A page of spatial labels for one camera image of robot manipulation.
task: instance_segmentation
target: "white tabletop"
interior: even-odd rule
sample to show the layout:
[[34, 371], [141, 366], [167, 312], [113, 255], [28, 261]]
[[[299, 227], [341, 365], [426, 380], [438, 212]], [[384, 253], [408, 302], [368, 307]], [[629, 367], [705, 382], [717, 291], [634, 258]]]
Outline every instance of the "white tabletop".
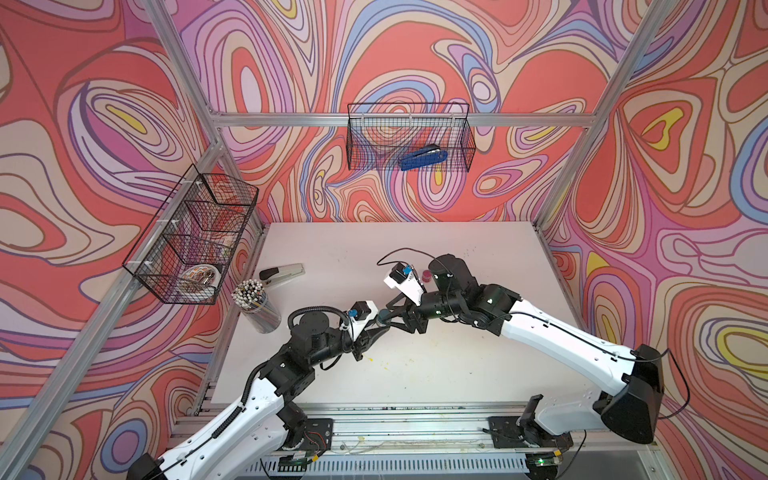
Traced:
[[[412, 247], [436, 257], [464, 259], [478, 283], [497, 283], [571, 325], [568, 304], [528, 222], [273, 223], [257, 272], [303, 263], [306, 273], [269, 290], [283, 322], [263, 335], [242, 316], [217, 380], [214, 403], [239, 398], [250, 370], [288, 341], [288, 314], [305, 306], [349, 309], [357, 300], [384, 308], [398, 293], [383, 282], [385, 253]], [[419, 271], [431, 259], [398, 252]], [[434, 282], [428, 283], [433, 290]], [[331, 318], [336, 325], [337, 318]], [[361, 362], [345, 355], [316, 379], [297, 403], [524, 402], [532, 395], [583, 390], [590, 385], [544, 353], [523, 343], [461, 324], [431, 320], [424, 335], [391, 329]]]

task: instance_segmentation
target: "psychedelic wallpaper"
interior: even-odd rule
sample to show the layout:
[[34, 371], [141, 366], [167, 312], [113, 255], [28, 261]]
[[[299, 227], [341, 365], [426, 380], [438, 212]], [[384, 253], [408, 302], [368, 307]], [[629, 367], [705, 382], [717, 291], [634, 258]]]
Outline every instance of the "psychedelic wallpaper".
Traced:
[[[136, 2], [0, 2], [0, 441], [206, 147]], [[25, 478], [105, 478], [162, 451], [224, 308], [140, 290]]]
[[680, 2], [547, 225], [589, 329], [680, 363], [682, 478], [768, 478], [767, 78], [767, 3]]
[[[475, 112], [592, 112], [647, 9], [164, 4], [214, 110], [289, 113], [455, 99]], [[142, 5], [0, 2], [0, 440], [207, 146]], [[768, 478], [767, 55], [765, 2], [680, 0], [547, 223], [590, 329], [676, 353], [693, 398], [659, 438], [684, 478]], [[222, 132], [270, 222], [530, 220], [579, 133], [478, 127], [469, 173], [426, 175], [349, 172], [345, 128]], [[247, 232], [225, 290], [253, 242]], [[226, 309], [140, 291], [27, 480], [123, 478], [142, 452], [162, 452]], [[671, 410], [684, 389], [676, 373], [667, 384]]]
[[[215, 111], [289, 113], [455, 100], [484, 113], [591, 112], [647, 8], [644, 0], [172, 3]], [[267, 222], [530, 220], [579, 133], [479, 127], [469, 174], [431, 175], [349, 172], [345, 128], [222, 131], [262, 191]]]

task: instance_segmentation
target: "wire basket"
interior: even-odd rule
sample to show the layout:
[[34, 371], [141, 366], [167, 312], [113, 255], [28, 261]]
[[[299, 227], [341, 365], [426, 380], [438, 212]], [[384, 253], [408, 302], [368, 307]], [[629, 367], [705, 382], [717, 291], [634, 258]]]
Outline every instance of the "wire basket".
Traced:
[[472, 165], [469, 104], [355, 103], [347, 111], [350, 170], [468, 172]]
[[150, 226], [123, 267], [163, 303], [213, 305], [253, 214], [259, 189], [224, 174], [197, 173], [189, 183], [143, 258], [129, 260]]

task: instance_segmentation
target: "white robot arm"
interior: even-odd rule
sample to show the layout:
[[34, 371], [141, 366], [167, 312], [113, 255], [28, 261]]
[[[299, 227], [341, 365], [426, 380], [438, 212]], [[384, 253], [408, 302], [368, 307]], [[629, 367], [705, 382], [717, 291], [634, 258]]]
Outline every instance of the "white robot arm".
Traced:
[[[658, 351], [609, 343], [549, 316], [503, 286], [478, 285], [464, 261], [453, 255], [437, 257], [429, 269], [437, 292], [424, 291], [412, 267], [393, 267], [388, 278], [394, 281], [387, 284], [402, 293], [381, 312], [365, 301], [348, 312], [317, 306], [291, 313], [290, 341], [252, 371], [242, 397], [160, 458], [142, 455], [129, 468], [127, 480], [235, 478], [259, 458], [302, 441], [307, 418], [293, 399], [314, 380], [315, 365], [343, 353], [361, 360], [391, 327], [424, 333], [430, 319], [446, 317], [533, 346], [594, 383], [573, 395], [531, 397], [517, 425], [517, 437], [526, 444], [554, 441], [567, 448], [573, 445], [571, 430], [605, 429], [633, 442], [653, 441], [664, 394]], [[329, 326], [326, 313], [341, 319], [339, 328]], [[300, 322], [294, 324], [298, 316]], [[314, 460], [317, 456], [304, 461]]]

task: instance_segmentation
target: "gray pen container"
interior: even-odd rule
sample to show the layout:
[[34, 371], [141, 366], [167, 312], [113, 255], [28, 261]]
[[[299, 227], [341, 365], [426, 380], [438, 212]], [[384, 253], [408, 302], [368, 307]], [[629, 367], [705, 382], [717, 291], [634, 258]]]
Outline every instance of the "gray pen container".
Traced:
[[243, 310], [243, 315], [248, 319], [251, 325], [256, 327], [259, 333], [274, 332], [280, 325], [280, 312], [272, 304], [266, 292], [263, 294], [261, 306], [252, 310]]

